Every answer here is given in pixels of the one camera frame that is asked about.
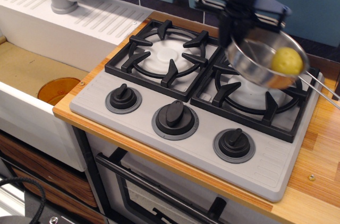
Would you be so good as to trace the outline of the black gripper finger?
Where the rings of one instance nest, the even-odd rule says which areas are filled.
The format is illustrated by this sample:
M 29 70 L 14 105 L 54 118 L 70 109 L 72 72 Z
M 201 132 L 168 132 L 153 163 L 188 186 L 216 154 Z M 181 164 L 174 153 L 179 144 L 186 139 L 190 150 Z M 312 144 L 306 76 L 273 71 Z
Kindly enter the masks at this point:
M 232 42 L 231 34 L 234 27 L 234 19 L 225 11 L 222 11 L 219 15 L 218 24 L 218 40 L 219 45 L 223 48 L 227 48 Z
M 255 13 L 236 13 L 233 22 L 233 37 L 246 37 L 258 21 Z

